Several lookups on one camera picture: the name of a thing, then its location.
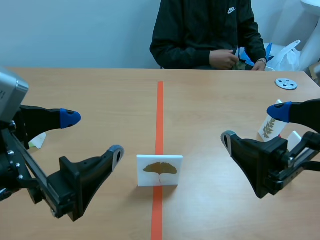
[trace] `white wall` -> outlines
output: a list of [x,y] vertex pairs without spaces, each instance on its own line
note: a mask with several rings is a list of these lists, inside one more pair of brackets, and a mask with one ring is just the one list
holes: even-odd
[[[149,46],[160,0],[0,0],[0,65],[158,68]],[[306,43],[300,0],[252,0],[265,42]]]
[[301,40],[299,51],[307,43],[319,17],[304,10],[300,0],[252,0],[260,33],[266,43],[287,46]]

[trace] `ginkgo leaf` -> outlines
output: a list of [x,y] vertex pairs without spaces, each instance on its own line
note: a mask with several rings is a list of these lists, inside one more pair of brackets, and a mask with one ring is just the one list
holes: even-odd
[[161,174],[177,174],[177,169],[169,163],[166,162],[156,162],[154,164],[150,164],[143,169],[144,172],[147,173],[155,173],[159,175],[159,182]]

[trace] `blue gripper fingertip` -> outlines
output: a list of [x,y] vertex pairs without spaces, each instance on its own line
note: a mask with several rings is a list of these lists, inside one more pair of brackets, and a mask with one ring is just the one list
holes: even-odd
[[65,129],[76,125],[81,120],[81,115],[77,111],[68,113],[66,109],[60,109],[60,128]]
[[291,103],[292,103],[291,101],[288,101],[282,105],[281,104],[272,105],[268,107],[266,112],[273,119],[279,120],[281,122],[289,123]]

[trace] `white plastic bag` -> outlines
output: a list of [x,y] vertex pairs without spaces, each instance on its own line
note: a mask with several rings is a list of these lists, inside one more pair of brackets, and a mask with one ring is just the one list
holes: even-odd
[[301,41],[297,40],[286,46],[267,63],[267,67],[272,68],[275,71],[298,71],[301,52],[296,49],[296,46],[300,43]]

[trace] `gray disc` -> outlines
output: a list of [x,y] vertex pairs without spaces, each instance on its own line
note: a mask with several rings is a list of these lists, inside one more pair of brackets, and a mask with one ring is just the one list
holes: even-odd
[[288,78],[278,78],[275,80],[275,85],[285,90],[295,90],[298,87],[298,84],[295,81]]

